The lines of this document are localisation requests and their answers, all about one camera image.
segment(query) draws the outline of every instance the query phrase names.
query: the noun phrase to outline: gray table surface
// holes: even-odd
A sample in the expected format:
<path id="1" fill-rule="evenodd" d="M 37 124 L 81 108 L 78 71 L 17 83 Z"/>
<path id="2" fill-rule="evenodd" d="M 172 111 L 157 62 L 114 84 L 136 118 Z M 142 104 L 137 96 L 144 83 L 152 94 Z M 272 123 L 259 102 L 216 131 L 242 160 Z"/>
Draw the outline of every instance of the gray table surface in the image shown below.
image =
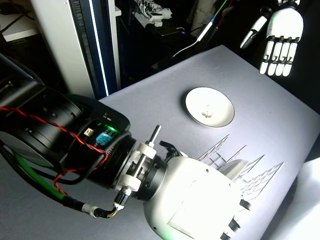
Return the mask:
<path id="1" fill-rule="evenodd" d="M 210 87 L 233 103 L 233 121 L 220 128 L 195 122 L 184 99 L 193 88 Z M 147 140 L 162 125 L 159 140 L 198 158 L 226 135 L 219 153 L 253 161 L 265 155 L 252 175 L 285 162 L 259 195 L 233 239 L 258 240 L 297 176 L 320 132 L 320 115 L 224 46 L 191 57 L 101 100 L 131 122 L 132 136 Z M 110 208 L 115 192 L 89 181 L 63 186 L 79 200 Z M 142 202 L 131 199 L 113 219 L 93 219 L 46 198 L 28 186 L 0 159 L 0 239 L 6 240 L 158 240 L 143 214 Z"/>

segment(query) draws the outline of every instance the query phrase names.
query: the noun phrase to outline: plate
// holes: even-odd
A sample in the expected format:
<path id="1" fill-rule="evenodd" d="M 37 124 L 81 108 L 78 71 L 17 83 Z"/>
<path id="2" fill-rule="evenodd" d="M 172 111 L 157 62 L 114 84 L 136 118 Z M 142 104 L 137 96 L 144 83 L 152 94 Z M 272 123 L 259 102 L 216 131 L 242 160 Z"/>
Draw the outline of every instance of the plate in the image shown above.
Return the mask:
<path id="1" fill-rule="evenodd" d="M 210 87 L 191 90 L 185 98 L 185 105 L 197 122 L 212 128 L 228 125 L 235 116 L 235 108 L 229 98 Z"/>

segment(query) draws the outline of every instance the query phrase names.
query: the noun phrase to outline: green wire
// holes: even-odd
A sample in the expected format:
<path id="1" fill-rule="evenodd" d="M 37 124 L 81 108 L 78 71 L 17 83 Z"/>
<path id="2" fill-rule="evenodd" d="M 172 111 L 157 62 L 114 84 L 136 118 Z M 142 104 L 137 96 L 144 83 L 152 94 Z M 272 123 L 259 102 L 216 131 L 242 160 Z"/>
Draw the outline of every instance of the green wire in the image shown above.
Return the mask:
<path id="1" fill-rule="evenodd" d="M 213 16 L 214 18 L 220 13 L 221 9 L 224 7 L 224 5 L 226 4 L 228 0 L 224 0 L 224 2 L 222 3 L 221 7 L 218 9 L 218 11 L 216 11 L 215 15 Z"/>
<path id="2" fill-rule="evenodd" d="M 25 159 L 20 156 L 19 154 L 14 152 L 14 156 L 16 160 L 18 161 L 20 167 L 38 184 L 40 184 L 42 187 L 44 187 L 46 190 L 48 190 L 52 195 L 54 195 L 59 200 L 62 200 L 65 195 L 56 190 L 53 186 L 51 186 L 49 183 L 47 183 L 42 177 L 40 177 L 38 174 L 33 171 L 29 165 L 26 163 Z"/>

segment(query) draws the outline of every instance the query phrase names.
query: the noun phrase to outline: blue sticker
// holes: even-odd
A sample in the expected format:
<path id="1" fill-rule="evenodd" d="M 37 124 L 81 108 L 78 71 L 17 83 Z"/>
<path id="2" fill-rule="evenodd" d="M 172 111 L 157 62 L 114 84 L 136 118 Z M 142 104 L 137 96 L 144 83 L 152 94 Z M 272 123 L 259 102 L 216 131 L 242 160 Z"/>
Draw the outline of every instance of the blue sticker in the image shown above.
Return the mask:
<path id="1" fill-rule="evenodd" d="M 108 134 L 106 134 L 105 132 L 100 133 L 99 136 L 96 137 L 96 142 L 102 146 L 107 145 L 107 143 L 110 142 L 110 140 L 112 139 L 111 136 L 109 136 Z"/>

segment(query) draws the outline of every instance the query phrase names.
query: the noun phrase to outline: green light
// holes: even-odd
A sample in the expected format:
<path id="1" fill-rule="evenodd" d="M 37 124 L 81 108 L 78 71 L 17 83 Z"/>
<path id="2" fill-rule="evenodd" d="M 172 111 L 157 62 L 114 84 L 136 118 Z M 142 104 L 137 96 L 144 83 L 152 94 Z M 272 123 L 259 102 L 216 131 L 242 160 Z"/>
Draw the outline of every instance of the green light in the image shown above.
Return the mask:
<path id="1" fill-rule="evenodd" d="M 113 132 L 116 132 L 116 133 L 119 133 L 117 130 L 115 130 L 112 126 L 107 126 L 108 127 L 108 129 L 110 129 L 111 131 L 113 131 Z"/>

